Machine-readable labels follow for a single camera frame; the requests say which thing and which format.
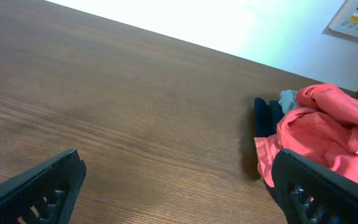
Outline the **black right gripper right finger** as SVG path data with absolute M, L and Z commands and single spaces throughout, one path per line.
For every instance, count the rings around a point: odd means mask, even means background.
M 358 184 L 289 150 L 272 166 L 275 196 L 288 223 L 358 224 Z

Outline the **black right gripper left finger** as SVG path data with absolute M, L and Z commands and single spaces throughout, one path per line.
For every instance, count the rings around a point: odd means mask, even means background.
M 0 184 L 0 223 L 68 223 L 86 176 L 69 149 Z

